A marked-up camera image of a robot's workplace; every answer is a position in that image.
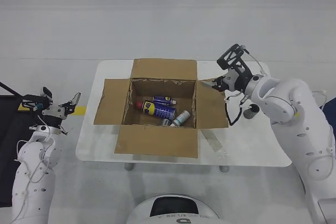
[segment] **floor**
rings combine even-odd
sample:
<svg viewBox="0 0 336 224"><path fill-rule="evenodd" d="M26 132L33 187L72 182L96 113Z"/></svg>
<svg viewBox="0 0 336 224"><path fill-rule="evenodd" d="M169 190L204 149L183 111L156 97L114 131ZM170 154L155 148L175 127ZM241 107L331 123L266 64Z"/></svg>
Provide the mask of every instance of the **floor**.
<svg viewBox="0 0 336 224"><path fill-rule="evenodd" d="M86 105L103 59L215 60L234 43L265 61L272 76L302 78L336 97L336 0L0 0L0 80L21 94L46 86L57 102L79 91ZM127 172L76 158L82 119L63 123L70 132L49 223L124 224L135 205L164 193L189 194L231 223L311 223L293 165L223 174L146 164ZM11 208L0 208L0 223L10 220Z"/></svg>

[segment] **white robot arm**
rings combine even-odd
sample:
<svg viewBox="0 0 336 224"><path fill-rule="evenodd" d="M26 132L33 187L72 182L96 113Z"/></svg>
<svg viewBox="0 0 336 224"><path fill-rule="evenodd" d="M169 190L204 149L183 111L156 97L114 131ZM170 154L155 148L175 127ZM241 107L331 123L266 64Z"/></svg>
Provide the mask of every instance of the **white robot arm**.
<svg viewBox="0 0 336 224"><path fill-rule="evenodd" d="M21 165L16 171L12 188L11 223L48 223L55 188L53 167L62 152L59 135L67 134L61 130L61 122L74 112L80 95L76 94L72 100L61 105L53 104L52 94L45 87L41 96L23 97L22 105L30 108L39 125L30 128L34 133L17 155Z"/></svg>
<svg viewBox="0 0 336 224"><path fill-rule="evenodd" d="M207 81L216 90L244 93L270 119L273 132L300 174L315 224L336 224L336 151L332 127L302 80L252 75L241 59L249 52L233 45L218 64L228 73Z"/></svg>

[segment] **black panel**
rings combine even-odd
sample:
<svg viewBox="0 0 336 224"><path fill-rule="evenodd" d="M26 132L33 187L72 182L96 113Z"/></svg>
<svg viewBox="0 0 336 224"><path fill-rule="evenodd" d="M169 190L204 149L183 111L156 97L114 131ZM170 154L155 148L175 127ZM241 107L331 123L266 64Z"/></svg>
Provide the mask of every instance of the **black panel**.
<svg viewBox="0 0 336 224"><path fill-rule="evenodd" d="M170 213L198 214L197 204L189 198L161 197L153 203L151 217Z"/></svg>
<svg viewBox="0 0 336 224"><path fill-rule="evenodd" d="M20 102L20 97L0 96L0 207L11 206L13 181L20 165L14 161L16 143L29 140L33 133L29 130L34 125L30 114L17 111Z"/></svg>

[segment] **spray can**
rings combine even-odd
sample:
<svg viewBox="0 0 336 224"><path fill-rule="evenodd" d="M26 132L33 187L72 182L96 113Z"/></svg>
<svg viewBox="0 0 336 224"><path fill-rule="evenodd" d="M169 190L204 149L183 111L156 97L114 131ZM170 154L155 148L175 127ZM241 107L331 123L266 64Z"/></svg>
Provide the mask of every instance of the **spray can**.
<svg viewBox="0 0 336 224"><path fill-rule="evenodd" d="M136 108L148 115L157 116L159 118L173 120L176 109L163 104L156 104L146 100L144 103L136 102Z"/></svg>
<svg viewBox="0 0 336 224"><path fill-rule="evenodd" d="M172 122L168 119L163 119L162 120L162 126L170 126Z"/></svg>
<svg viewBox="0 0 336 224"><path fill-rule="evenodd" d="M183 111L175 120L172 121L171 127L179 127L181 126L188 118L190 117L190 113L186 110Z"/></svg>
<svg viewBox="0 0 336 224"><path fill-rule="evenodd" d="M251 118L255 117L255 115L260 111L260 108L257 104L250 104L249 106L250 106L250 108L244 110L244 112L243 112L243 116L246 119L251 119Z"/></svg>
<svg viewBox="0 0 336 224"><path fill-rule="evenodd" d="M167 96L155 96L153 97L153 102L167 106L175 105L177 103L175 100Z"/></svg>

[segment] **open cardboard box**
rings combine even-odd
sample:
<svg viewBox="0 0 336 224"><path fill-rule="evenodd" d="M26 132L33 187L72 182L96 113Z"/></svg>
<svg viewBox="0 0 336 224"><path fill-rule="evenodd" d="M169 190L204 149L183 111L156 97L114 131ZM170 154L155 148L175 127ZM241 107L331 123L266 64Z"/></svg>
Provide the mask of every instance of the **open cardboard box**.
<svg viewBox="0 0 336 224"><path fill-rule="evenodd" d="M137 101L156 95L176 100L175 117L191 116L181 127L137 110ZM224 95L197 80L197 62L135 59L130 78L106 79L94 124L119 124L115 153L198 158L198 129L227 128Z"/></svg>

